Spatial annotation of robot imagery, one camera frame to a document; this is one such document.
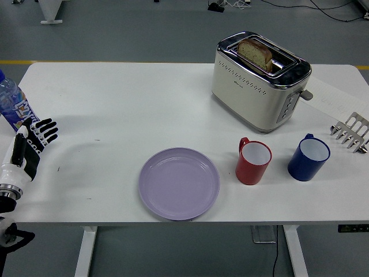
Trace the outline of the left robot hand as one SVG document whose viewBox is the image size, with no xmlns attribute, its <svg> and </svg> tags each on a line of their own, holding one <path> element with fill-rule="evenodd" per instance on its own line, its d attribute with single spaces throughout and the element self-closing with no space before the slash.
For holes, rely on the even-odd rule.
<svg viewBox="0 0 369 277">
<path fill-rule="evenodd" d="M 40 162 L 40 154 L 54 141 L 57 123 L 51 118 L 38 122 L 24 121 L 12 140 L 3 160 L 1 185 L 23 188 L 33 181 Z"/>
</svg>

